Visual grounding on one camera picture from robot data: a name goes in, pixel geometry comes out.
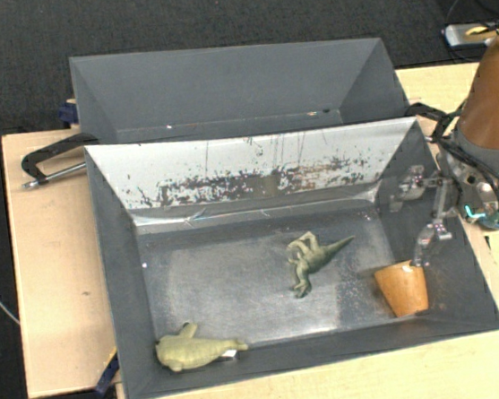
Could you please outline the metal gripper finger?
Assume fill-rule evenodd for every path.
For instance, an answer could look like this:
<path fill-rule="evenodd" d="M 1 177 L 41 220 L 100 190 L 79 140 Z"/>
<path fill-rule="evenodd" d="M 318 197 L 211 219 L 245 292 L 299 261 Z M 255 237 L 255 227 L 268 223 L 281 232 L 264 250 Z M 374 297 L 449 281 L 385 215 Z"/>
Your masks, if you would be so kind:
<path fill-rule="evenodd" d="M 452 232 L 446 229 L 443 221 L 429 222 L 416 237 L 412 264 L 416 267 L 429 266 L 431 258 L 442 249 L 443 242 L 451 240 L 452 237 Z"/>
<path fill-rule="evenodd" d="M 426 190 L 426 174 L 423 165 L 413 165 L 400 177 L 393 195 L 390 195 L 389 209 L 397 213 L 405 201 L 417 200 Z"/>

